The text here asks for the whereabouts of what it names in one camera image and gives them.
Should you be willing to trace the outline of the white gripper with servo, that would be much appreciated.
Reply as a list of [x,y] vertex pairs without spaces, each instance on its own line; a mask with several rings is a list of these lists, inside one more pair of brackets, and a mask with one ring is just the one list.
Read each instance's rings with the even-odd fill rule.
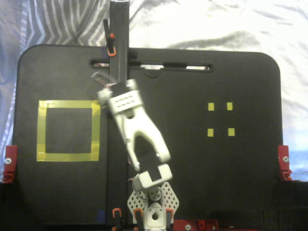
[[98,101],[101,106],[107,105],[108,101],[112,98],[113,92],[110,88],[103,88],[97,92]]

